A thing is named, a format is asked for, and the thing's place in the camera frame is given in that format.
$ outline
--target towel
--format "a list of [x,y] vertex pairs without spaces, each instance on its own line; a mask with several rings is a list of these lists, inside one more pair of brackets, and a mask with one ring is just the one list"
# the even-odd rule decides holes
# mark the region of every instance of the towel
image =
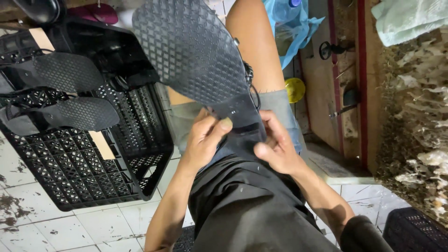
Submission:
[[384,0],[371,11],[385,46],[406,42],[448,24],[448,0]]

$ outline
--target blue plastic bag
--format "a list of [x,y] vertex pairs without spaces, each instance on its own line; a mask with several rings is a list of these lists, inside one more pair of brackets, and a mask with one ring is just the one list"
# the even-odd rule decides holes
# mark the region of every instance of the blue plastic bag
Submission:
[[[272,33],[275,35],[276,21],[272,17],[272,9],[276,0],[263,0],[264,6],[269,17]],[[289,46],[286,55],[280,56],[281,68],[285,68],[297,54],[297,51],[304,48],[311,39],[311,36],[316,32],[319,24],[325,18],[308,18],[308,0],[302,0],[302,3],[297,8],[301,11],[295,19],[289,21],[285,25],[289,26],[293,34],[293,42]]]

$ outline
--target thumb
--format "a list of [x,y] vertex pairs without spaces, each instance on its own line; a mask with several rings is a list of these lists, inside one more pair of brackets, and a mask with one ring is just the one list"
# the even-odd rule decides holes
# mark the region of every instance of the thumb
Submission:
[[219,121],[205,141],[208,144],[218,145],[223,136],[232,130],[232,126],[232,121],[228,117]]
[[275,153],[275,151],[265,143],[257,143],[254,147],[255,155],[268,162],[269,164],[279,164],[281,157]]

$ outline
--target plastic bottle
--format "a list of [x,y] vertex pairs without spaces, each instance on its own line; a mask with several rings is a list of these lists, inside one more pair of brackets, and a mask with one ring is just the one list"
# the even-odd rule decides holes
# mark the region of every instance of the plastic bottle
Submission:
[[284,24],[293,20],[299,13],[298,8],[302,0],[276,0],[272,15],[277,24]]

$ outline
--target small wheel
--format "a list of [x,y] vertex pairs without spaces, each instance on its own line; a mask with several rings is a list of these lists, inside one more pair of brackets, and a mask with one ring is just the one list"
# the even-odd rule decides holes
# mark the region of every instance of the small wheel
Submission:
[[323,42],[322,44],[320,44],[319,46],[319,56],[321,59],[323,60],[327,60],[330,58],[330,56],[332,55],[332,49],[331,49],[331,45],[328,41]]

